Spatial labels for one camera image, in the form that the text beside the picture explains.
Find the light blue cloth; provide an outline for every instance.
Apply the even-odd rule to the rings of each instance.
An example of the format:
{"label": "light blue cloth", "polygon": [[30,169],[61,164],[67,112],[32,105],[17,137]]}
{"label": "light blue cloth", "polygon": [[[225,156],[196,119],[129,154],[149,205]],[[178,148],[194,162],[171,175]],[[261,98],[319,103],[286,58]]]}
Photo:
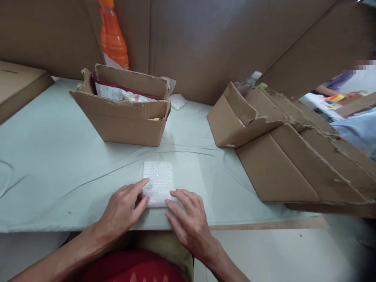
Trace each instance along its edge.
{"label": "light blue cloth", "polygon": [[340,136],[376,161],[376,108],[331,123]]}
{"label": "light blue cloth", "polygon": [[[68,93],[78,82],[58,80],[0,126],[0,159],[15,168],[0,198],[0,232],[83,230],[116,190],[142,178],[144,161],[171,162],[175,188],[202,196],[210,225],[314,215],[260,202],[235,150],[216,147],[211,106],[172,109],[159,147],[106,143]],[[7,173],[0,169],[0,185]],[[134,229],[170,229],[166,211],[146,210]]]}

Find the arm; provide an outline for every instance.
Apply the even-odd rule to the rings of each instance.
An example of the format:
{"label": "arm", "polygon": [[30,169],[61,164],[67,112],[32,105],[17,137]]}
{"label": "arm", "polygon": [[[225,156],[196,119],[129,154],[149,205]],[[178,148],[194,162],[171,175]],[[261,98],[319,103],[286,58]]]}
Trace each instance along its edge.
{"label": "arm", "polygon": [[343,93],[343,92],[339,92],[339,91],[335,91],[335,90],[332,90],[332,89],[329,89],[323,85],[320,85],[319,87],[315,88],[315,90],[321,94],[324,94],[324,95],[327,95],[327,96],[335,96],[335,95],[338,95],[338,94],[341,94],[341,95],[344,95],[345,97],[351,97],[353,95],[356,95],[356,94],[360,94],[360,93],[364,93],[364,94],[367,94],[367,91],[365,90],[359,90],[359,91],[353,91],[353,92],[349,92],[349,93]]}
{"label": "arm", "polygon": [[166,200],[173,213],[166,216],[180,243],[210,269],[219,282],[250,282],[211,235],[202,198],[180,189],[170,194],[178,198],[186,209],[185,212],[173,201]]}
{"label": "arm", "polygon": [[63,281],[103,253],[145,210],[148,197],[144,197],[136,208],[135,202],[148,182],[149,179],[143,179],[120,188],[111,196],[99,221],[10,281]]}
{"label": "arm", "polygon": [[329,89],[323,85],[320,85],[319,87],[315,88],[315,90],[321,94],[327,95],[327,96],[336,96],[338,94],[342,94],[341,92]]}

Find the cable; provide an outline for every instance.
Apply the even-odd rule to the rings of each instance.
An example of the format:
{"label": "cable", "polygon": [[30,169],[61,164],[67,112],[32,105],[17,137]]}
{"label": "cable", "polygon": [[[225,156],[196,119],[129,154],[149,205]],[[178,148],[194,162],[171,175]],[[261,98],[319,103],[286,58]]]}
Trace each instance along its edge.
{"label": "cable", "polygon": [[0,198],[1,198],[1,197],[4,196],[4,194],[7,192],[7,190],[9,189],[9,185],[10,185],[10,183],[11,183],[12,180],[13,180],[13,176],[14,176],[14,166],[13,166],[12,164],[6,162],[6,161],[1,160],[1,159],[0,159],[0,163],[3,163],[3,164],[5,164],[6,166],[8,166],[8,167],[11,169],[11,171],[12,171],[11,174],[10,174],[10,176],[9,176],[9,178],[8,178],[8,181],[5,183],[4,189],[3,189],[3,190],[1,191],[1,193],[0,193]]}

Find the bubble wrap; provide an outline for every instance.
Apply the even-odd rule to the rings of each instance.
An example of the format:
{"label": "bubble wrap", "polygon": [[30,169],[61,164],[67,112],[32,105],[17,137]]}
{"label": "bubble wrap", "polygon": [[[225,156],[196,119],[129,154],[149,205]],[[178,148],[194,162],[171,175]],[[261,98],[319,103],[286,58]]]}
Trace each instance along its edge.
{"label": "bubble wrap", "polygon": [[143,196],[149,196],[148,208],[165,207],[165,200],[173,200],[170,191],[174,190],[172,179],[172,163],[144,162],[143,178],[150,181],[143,189]]}

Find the red clothing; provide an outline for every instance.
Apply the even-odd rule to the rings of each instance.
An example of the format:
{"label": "red clothing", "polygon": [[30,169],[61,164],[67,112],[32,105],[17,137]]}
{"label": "red clothing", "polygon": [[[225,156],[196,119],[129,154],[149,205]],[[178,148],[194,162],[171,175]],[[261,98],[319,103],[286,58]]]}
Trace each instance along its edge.
{"label": "red clothing", "polygon": [[143,250],[110,253],[76,277],[80,282],[184,282],[180,268],[160,255]]}

